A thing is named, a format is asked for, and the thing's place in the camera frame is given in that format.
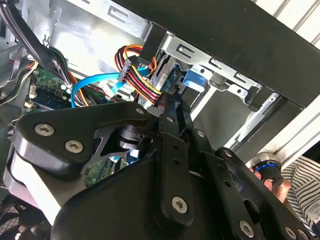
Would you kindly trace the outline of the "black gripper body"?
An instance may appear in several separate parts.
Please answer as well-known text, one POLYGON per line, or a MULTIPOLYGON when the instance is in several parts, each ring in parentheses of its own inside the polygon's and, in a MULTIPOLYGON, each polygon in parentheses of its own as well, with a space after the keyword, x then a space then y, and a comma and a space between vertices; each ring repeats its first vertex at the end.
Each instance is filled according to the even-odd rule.
POLYGON ((72 197, 52 240, 223 240, 213 191, 185 142, 162 133, 153 154, 72 197))

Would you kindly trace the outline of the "person's hand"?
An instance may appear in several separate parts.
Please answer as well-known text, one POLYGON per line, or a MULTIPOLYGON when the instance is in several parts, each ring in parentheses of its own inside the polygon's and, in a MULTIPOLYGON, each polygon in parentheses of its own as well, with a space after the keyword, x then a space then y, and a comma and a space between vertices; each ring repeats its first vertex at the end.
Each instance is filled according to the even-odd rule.
POLYGON ((291 182, 285 178, 283 178, 282 184, 280 184, 278 187, 273 187, 273 182, 270 179, 266 179, 263 184, 265 187, 270 190, 276 198, 281 202, 284 203, 286 200, 286 197, 289 193, 289 190, 291 188, 291 182))

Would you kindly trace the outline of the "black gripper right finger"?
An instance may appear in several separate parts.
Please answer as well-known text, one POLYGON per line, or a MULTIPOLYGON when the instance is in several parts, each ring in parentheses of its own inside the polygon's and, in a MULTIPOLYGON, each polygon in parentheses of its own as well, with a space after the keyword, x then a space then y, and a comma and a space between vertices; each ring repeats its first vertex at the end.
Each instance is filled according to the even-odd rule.
POLYGON ((191 110, 185 101, 176 107, 180 135, 191 154, 191 170, 200 173, 213 191, 215 203, 208 210, 217 210, 217 228, 224 240, 312 240, 314 237, 268 190, 283 182, 281 164, 273 157, 248 168, 226 147, 213 150, 207 136, 194 128, 191 110))

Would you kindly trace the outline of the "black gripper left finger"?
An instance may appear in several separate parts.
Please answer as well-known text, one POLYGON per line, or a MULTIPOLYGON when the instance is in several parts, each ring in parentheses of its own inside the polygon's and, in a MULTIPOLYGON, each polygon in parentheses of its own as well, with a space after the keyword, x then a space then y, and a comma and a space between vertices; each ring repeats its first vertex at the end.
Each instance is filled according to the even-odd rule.
POLYGON ((156 162, 155 214, 187 225, 192 189, 182 125, 190 110, 164 93, 154 115, 135 102, 67 108, 21 117, 13 130, 5 182, 9 191, 40 209, 53 224, 64 204, 84 190, 88 165, 131 149, 156 162))

